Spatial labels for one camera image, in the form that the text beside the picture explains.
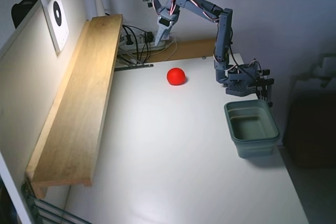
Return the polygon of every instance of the green-gray container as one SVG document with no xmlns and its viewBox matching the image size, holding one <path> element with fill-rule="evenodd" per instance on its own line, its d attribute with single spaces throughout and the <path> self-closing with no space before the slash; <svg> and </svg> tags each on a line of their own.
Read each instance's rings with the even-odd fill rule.
<svg viewBox="0 0 336 224">
<path fill-rule="evenodd" d="M 263 100 L 229 102 L 224 106 L 231 138 L 241 158 L 272 153 L 280 134 Z"/>
</svg>

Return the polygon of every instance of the red foam ball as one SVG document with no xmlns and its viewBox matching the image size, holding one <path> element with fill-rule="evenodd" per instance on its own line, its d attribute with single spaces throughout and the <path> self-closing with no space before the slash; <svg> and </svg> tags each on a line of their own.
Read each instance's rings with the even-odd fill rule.
<svg viewBox="0 0 336 224">
<path fill-rule="evenodd" d="M 181 68 L 172 68 L 167 73 L 167 80 L 171 85 L 182 85 L 185 83 L 185 73 Z"/>
</svg>

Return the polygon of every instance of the wooden plank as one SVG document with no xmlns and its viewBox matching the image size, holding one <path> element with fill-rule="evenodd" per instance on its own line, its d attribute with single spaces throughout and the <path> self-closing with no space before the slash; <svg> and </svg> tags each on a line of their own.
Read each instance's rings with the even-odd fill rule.
<svg viewBox="0 0 336 224">
<path fill-rule="evenodd" d="M 215 39 L 192 40 L 177 43 L 177 50 L 169 60 L 182 60 L 212 56 L 215 48 Z M 164 52 L 153 55 L 148 62 L 160 62 L 166 60 L 175 50 L 172 44 Z"/>
<path fill-rule="evenodd" d="M 92 19 L 32 184 L 91 185 L 116 62 L 122 16 Z"/>
<path fill-rule="evenodd" d="M 67 70 L 64 73 L 64 76 L 63 76 L 63 79 L 62 79 L 61 84 L 59 86 L 59 89 L 57 91 L 56 97 L 55 97 L 54 102 L 51 106 L 49 114 L 47 116 L 47 120 L 46 120 L 46 122 L 45 122 L 45 124 L 42 128 L 42 131 L 40 133 L 40 136 L 37 140 L 37 143 L 36 143 L 36 146 L 34 148 L 33 154 L 30 157 L 28 166 L 26 168 L 26 176 L 28 177 L 29 180 L 33 179 L 38 161 L 40 160 L 42 151 L 43 151 L 43 149 L 45 147 L 45 144 L 47 142 L 47 137 L 49 135 L 51 126 L 54 122 L 54 119 L 56 117 L 56 114 L 57 114 L 57 111 L 59 109 L 60 103 L 61 103 L 62 98 L 64 96 L 66 87 L 67 87 L 68 82 L 70 80 L 70 76 L 72 74 L 72 71 L 74 69 L 76 60 L 77 60 L 78 55 L 80 53 L 80 49 L 81 49 L 81 47 L 84 43 L 84 39 L 85 39 L 86 33 L 88 31 L 89 24 L 90 24 L 90 22 L 87 21 L 87 22 L 85 22 L 85 24 L 83 26 L 83 29 L 82 29 L 82 32 L 81 32 L 80 37 L 78 39 L 78 42 L 76 44 L 75 50 L 72 53 L 72 57 L 69 61 Z M 38 187 L 38 186 L 35 186 L 34 184 L 32 184 L 32 187 L 33 187 L 34 193 L 35 193 L 37 198 L 44 198 L 46 196 L 46 193 L 47 193 L 47 188 L 46 187 L 45 188 Z"/>
</svg>

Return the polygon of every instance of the white tabletop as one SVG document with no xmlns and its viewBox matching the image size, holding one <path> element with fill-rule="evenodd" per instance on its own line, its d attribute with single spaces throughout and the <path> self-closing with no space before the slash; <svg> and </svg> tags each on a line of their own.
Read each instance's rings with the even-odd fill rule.
<svg viewBox="0 0 336 224">
<path fill-rule="evenodd" d="M 173 67 L 185 85 L 168 84 Z M 67 210 L 95 224 L 308 223 L 277 150 L 238 157 L 223 107 L 255 98 L 226 95 L 211 57 L 116 72 L 93 186 L 73 186 Z"/>
</svg>

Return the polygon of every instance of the robotic arm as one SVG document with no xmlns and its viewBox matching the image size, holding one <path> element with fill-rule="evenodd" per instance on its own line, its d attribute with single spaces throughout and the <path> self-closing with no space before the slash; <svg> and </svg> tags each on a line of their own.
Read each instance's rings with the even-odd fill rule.
<svg viewBox="0 0 336 224">
<path fill-rule="evenodd" d="M 258 70 L 258 61 L 239 65 L 233 57 L 235 65 L 229 65 L 229 53 L 232 43 L 232 9 L 222 9 L 206 0 L 167 0 L 162 6 L 159 0 L 151 0 L 149 7 L 154 7 L 158 14 L 155 44 L 169 35 L 173 25 L 178 21 L 180 8 L 185 8 L 212 23 L 217 23 L 218 33 L 214 50 L 214 66 L 216 81 L 227 87 L 226 93 L 243 97 L 257 93 L 258 97 L 270 102 L 271 85 L 274 79 L 263 78 L 270 74 L 269 70 Z"/>
</svg>

